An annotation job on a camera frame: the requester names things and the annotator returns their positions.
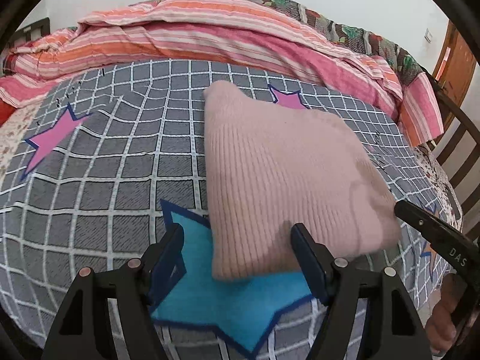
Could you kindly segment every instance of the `wooden door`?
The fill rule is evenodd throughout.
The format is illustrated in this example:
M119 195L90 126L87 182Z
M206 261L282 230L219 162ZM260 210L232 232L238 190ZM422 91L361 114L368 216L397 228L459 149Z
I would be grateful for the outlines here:
M467 43L450 21L433 76L448 97L459 107L469 90L476 63L477 61ZM443 128L446 131L452 123L454 116L447 107L442 104L439 104L439 107Z

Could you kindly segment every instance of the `metal pin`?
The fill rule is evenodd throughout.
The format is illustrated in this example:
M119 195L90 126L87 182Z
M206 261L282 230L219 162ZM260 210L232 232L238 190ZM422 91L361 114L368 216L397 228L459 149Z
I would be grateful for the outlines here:
M334 263L337 267L340 267L340 268L345 268L347 265L349 265L349 262L346 259L341 257L336 258L334 260Z
M390 266L387 266L383 271L387 276L390 276L391 278L393 278L397 274L396 270Z
M79 271L78 274L79 274L81 277L84 278L84 277L88 276L90 273L92 273L92 270L91 270L89 267L86 266L86 267L82 268L82 269Z
M128 261L128 267L129 268L138 268L140 266L140 264L142 263L142 261L140 259L131 259Z

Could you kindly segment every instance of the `pink ribbed garment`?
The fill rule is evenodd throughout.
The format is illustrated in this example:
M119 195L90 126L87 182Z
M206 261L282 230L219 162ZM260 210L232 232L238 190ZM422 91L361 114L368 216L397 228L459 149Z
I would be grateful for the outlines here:
M399 239L395 199L341 118L253 100L225 81L205 101L215 278L299 269L290 246L297 222L335 257Z

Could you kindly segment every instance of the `ribbed texture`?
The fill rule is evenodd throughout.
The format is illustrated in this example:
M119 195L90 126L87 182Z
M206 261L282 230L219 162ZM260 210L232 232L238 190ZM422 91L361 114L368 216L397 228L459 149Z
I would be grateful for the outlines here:
M298 269L290 246L297 222L335 257L398 240L394 197L342 119L253 100L225 81L205 99L215 278Z

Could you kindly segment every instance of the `striped blanket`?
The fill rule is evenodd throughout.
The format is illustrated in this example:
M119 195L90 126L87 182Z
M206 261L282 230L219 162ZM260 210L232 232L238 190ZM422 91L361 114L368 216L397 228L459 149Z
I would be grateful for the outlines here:
M402 87L379 56L357 54L315 29L245 0L164 0L93 12L12 51L0 97L14 107L39 101L59 81L86 69L145 57L248 65L348 93L384 111L412 146L443 132L426 76Z

